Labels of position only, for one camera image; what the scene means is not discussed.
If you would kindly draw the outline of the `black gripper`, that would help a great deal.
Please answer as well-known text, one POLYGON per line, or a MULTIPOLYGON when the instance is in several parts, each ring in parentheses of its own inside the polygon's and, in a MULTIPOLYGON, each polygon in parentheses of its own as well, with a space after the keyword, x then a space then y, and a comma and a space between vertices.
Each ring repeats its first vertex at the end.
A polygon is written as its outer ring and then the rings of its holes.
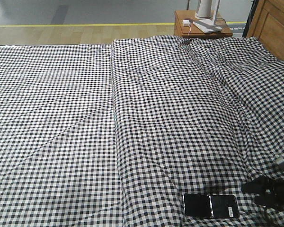
MULTIPOLYGON (((277 166, 284 171, 284 158, 275 160, 277 166)), ((284 210, 284 180, 271 179, 266 176, 260 176, 241 186, 244 193, 265 193, 255 196, 256 204, 266 206, 276 210, 284 210)))

